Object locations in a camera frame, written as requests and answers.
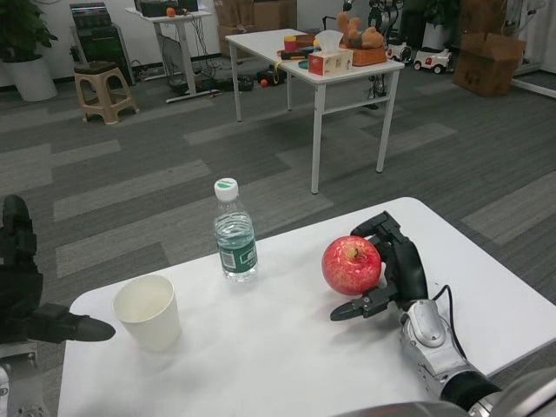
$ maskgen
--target table leg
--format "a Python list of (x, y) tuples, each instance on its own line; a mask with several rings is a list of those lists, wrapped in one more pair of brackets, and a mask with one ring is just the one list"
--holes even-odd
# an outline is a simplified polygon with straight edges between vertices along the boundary
[(156, 41), (158, 42), (158, 49), (160, 50), (160, 56), (162, 57), (162, 67), (164, 68), (164, 75), (163, 76), (148, 76), (147, 78), (145, 78), (144, 81), (157, 80), (159, 78), (165, 78), (165, 77), (169, 76), (168, 68), (166, 68), (166, 63), (164, 62), (164, 54), (162, 53), (163, 46), (164, 46), (163, 45), (163, 40), (161, 38), (162, 29), (161, 29), (159, 23), (153, 23), (153, 26), (155, 27)]
[(314, 121), (313, 121), (313, 171), (311, 175), (311, 192), (319, 192), (319, 165), (321, 163), (321, 130), (322, 114), (326, 102), (327, 85), (318, 84), (314, 91)]
[(292, 111), (292, 75), (289, 72), (286, 75), (286, 83), (288, 84), (288, 111)]
[(238, 122), (242, 120), (242, 104), (240, 103), (240, 89), (237, 82), (237, 48), (229, 43), (229, 59), (232, 61), (232, 80), (234, 81), (235, 118)]
[(388, 137), (390, 135), (390, 123), (392, 122), (392, 112), (394, 111), (394, 100), (396, 98), (396, 90), (398, 89), (398, 78), (400, 71), (397, 70), (392, 74), (390, 82), (390, 98), (386, 104), (386, 113), (384, 115), (384, 125), (382, 126), (381, 145), (379, 147), (379, 158), (376, 162), (376, 172), (382, 172), (384, 168), (384, 158), (386, 158), (386, 147), (388, 145)]
[(193, 65), (191, 65), (191, 55), (189, 54), (188, 38), (185, 34), (185, 22), (180, 22), (176, 25), (176, 28), (180, 38), (180, 46), (182, 47), (182, 64), (185, 69), (185, 77), (188, 80), (189, 94), (194, 96), (197, 94), (197, 88), (195, 86)]

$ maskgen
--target plastic water bottle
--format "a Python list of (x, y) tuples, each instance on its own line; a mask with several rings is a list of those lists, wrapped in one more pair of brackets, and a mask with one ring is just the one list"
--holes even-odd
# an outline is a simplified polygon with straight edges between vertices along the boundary
[(251, 217), (242, 205), (237, 181), (222, 178), (215, 183), (218, 216), (215, 234), (224, 274), (245, 282), (257, 274), (257, 249)]

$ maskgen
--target white tabletop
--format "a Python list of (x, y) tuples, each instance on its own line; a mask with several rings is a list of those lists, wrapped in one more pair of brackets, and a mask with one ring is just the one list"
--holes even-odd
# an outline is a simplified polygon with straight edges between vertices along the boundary
[[(284, 37), (292, 35), (303, 35), (303, 32), (293, 29), (280, 29), (269, 30), (267, 32), (245, 33), (242, 35), (229, 35), (226, 36), (226, 39), (252, 55), (263, 58), (271, 63), (278, 63), (281, 59), (277, 52), (284, 49)], [(300, 68), (299, 61), (285, 61), (280, 66), (283, 70), (313, 84), (338, 83), (355, 78), (385, 74), (401, 70), (404, 67), (403, 63), (388, 60), (385, 63), (376, 63), (375, 65), (367, 65), (365, 67), (352, 67), (351, 70), (340, 74), (317, 76), (316, 74), (311, 74), (307, 69)]]
[[(383, 210), (417, 245), (430, 296), (451, 286), (458, 336), (480, 371), (556, 338), (552, 303), (424, 204), (401, 198), (258, 242), (255, 284), (225, 281), (218, 255), (158, 271), (175, 284), (182, 321), (166, 354), (139, 351), (116, 320), (111, 304), (124, 282), (82, 295), (71, 311), (109, 322), (116, 335), (67, 342), (59, 415), (328, 416), (431, 400), (402, 355), (393, 303), (367, 320), (329, 320), (349, 297), (322, 278), (322, 253)], [(439, 304), (447, 317), (444, 297)]]
[(199, 11), (190, 11), (187, 15), (183, 15), (183, 16), (177, 15), (176, 17), (167, 17), (167, 16), (145, 17), (135, 7), (126, 7), (125, 11), (127, 11), (128, 13), (132, 13), (134, 15), (138, 15), (142, 20), (146, 20), (147, 22), (151, 22), (151, 23), (177, 23), (183, 20), (186, 21), (193, 20), (196, 17), (206, 17), (212, 15), (212, 13), (208, 11), (199, 10)]

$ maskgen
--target orange basket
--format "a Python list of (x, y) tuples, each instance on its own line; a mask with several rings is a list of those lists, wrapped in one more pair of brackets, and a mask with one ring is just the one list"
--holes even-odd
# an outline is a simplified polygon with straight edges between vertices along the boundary
[(356, 48), (348, 48), (345, 45), (340, 45), (341, 48), (352, 50), (354, 52), (354, 67), (364, 67), (366, 65), (373, 65), (374, 63), (385, 63), (388, 58), (384, 48), (376, 48), (374, 50), (358, 50)]

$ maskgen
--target green bottle label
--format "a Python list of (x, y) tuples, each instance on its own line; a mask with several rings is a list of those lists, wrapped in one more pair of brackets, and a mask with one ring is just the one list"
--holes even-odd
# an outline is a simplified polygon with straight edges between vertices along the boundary
[(257, 248), (255, 239), (242, 248), (228, 249), (218, 247), (222, 267), (228, 272), (241, 274), (249, 271), (257, 264)]

